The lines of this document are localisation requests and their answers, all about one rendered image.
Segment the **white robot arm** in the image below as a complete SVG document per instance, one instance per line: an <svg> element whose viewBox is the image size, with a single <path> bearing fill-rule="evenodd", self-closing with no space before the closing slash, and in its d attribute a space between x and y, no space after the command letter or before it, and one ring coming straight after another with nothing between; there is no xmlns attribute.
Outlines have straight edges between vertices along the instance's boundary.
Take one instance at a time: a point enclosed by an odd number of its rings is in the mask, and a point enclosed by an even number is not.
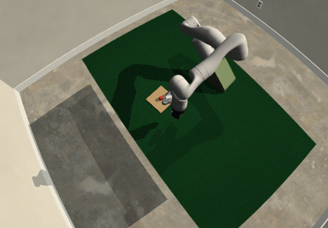
<svg viewBox="0 0 328 228"><path fill-rule="evenodd" d="M193 37L192 43L203 61L189 71L191 84L181 75L170 79L168 86L172 102L179 107L184 106L194 90L216 71L225 55L235 61L242 61L248 56L246 37L241 33L225 38L219 30L211 26L200 26L193 16L180 24L180 30Z"/></svg>

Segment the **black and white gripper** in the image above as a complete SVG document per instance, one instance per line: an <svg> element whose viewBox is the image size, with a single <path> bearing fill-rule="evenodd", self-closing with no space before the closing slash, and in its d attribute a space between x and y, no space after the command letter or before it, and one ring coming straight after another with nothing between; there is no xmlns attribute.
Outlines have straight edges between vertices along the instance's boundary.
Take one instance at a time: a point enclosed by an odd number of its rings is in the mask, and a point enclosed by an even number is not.
<svg viewBox="0 0 328 228"><path fill-rule="evenodd" d="M171 92L169 91L167 93L167 95L163 98L162 100L162 104L165 106L167 104L171 104L172 106L172 116L176 119L180 119L180 117L182 116L182 114L186 111L186 108L187 108L187 103L184 105L184 106L176 106L173 102L172 102L172 95L171 95Z"/></svg>

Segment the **cream square mat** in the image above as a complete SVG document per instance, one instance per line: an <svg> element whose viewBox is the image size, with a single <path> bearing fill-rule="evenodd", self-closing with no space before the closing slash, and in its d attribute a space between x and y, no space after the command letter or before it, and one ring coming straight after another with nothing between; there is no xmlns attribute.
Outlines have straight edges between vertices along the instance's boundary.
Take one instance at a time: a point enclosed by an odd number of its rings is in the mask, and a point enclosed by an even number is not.
<svg viewBox="0 0 328 228"><path fill-rule="evenodd" d="M166 96L168 91L160 86L158 89L154 91L146 100L155 107L160 113L162 113L170 104L163 105L161 102L162 100L159 99L159 96L163 98Z"/></svg>

